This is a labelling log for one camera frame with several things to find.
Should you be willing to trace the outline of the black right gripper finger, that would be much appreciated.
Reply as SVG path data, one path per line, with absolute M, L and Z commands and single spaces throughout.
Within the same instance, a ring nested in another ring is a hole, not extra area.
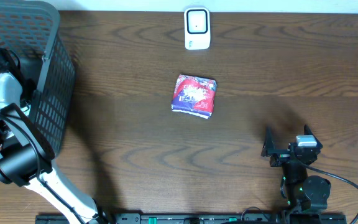
M 265 130 L 265 139 L 264 144 L 261 151 L 262 157 L 268 157 L 271 156 L 274 153 L 275 146 L 273 142 L 272 132 L 269 127 Z
M 312 133 L 311 129 L 309 128 L 309 126 L 307 124 L 304 125 L 303 142 L 304 143 L 317 143 L 317 140 L 316 140 L 314 134 Z

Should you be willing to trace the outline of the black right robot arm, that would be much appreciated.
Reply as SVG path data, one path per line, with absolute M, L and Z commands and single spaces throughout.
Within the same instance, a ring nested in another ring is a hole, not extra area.
M 330 181 L 307 173 L 307 167 L 317 160 L 322 148 L 307 125 L 304 134 L 296 136 L 286 149 L 277 149 L 270 128 L 266 129 L 261 156 L 270 158 L 270 166 L 282 168 L 282 196 L 297 212 L 320 213 L 328 207 Z

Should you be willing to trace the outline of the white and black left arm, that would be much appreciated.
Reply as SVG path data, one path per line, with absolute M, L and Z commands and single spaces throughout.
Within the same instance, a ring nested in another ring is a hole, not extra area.
M 115 223 L 60 171 L 50 143 L 23 112 L 34 90 L 18 56 L 0 48 L 0 181 L 39 194 L 69 223 Z

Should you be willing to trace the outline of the red and purple snack pack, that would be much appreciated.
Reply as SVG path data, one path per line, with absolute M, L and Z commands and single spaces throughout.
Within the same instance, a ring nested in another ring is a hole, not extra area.
M 171 109 L 209 119 L 214 110 L 215 80 L 180 74 L 177 78 Z

